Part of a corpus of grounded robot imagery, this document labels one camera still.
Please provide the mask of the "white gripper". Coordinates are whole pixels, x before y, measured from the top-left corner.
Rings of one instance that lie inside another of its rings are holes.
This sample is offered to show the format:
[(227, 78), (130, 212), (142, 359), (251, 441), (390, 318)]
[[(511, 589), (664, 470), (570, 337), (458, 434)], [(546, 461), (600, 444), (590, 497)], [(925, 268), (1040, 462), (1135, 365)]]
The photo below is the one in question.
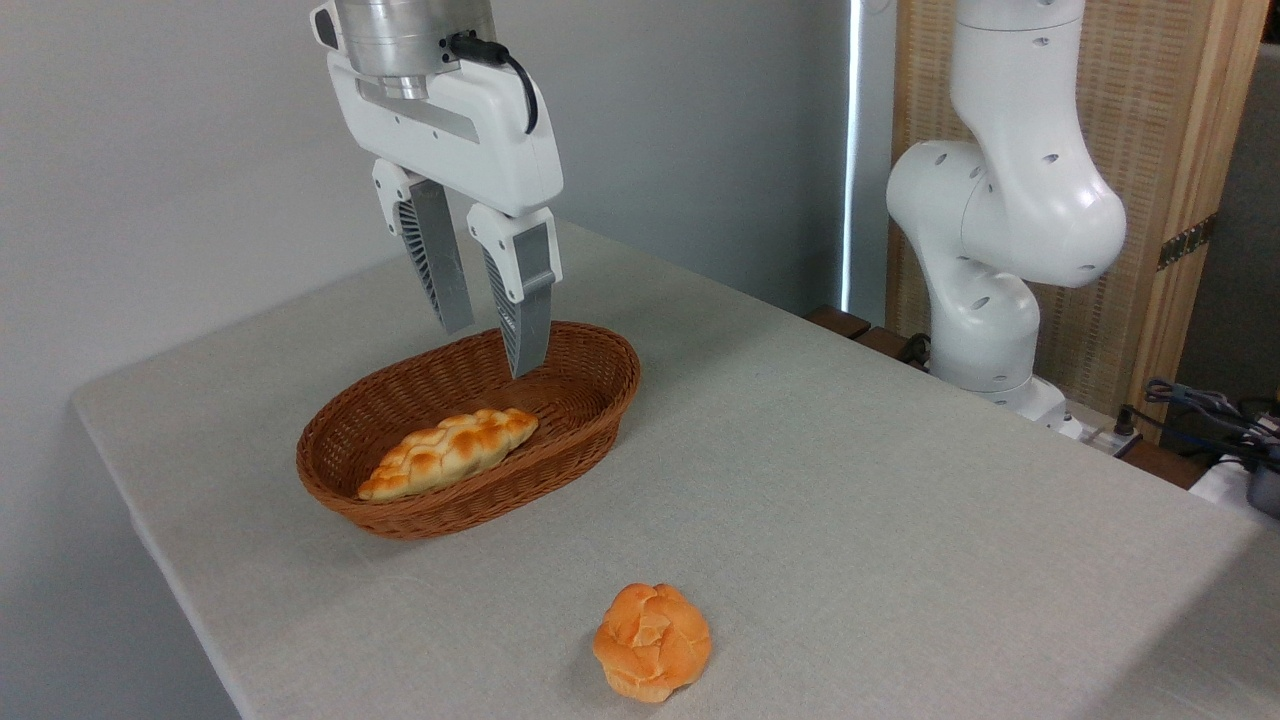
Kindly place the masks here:
[(485, 204), (467, 223), (484, 247), (511, 375), (540, 366), (552, 286), (563, 278), (543, 206), (563, 174), (541, 94), (497, 44), (490, 5), (325, 3), (310, 20), (349, 132), (379, 156), (387, 228), (444, 331), (472, 325), (474, 313), (443, 186)]

